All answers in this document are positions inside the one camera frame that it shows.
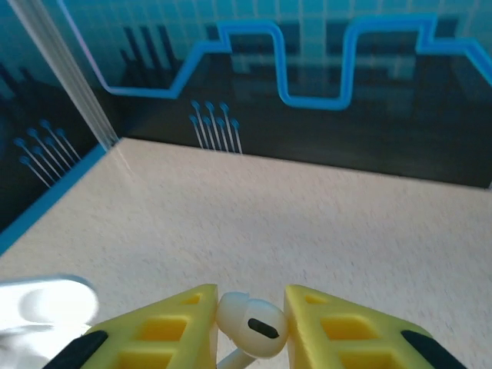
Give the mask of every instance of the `textured floor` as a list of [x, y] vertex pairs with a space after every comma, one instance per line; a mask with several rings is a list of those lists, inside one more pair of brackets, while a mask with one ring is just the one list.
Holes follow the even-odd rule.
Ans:
[[124, 140], [0, 258], [0, 278], [81, 275], [99, 321], [205, 282], [280, 306], [305, 284], [420, 324], [485, 369], [491, 223], [490, 192]]

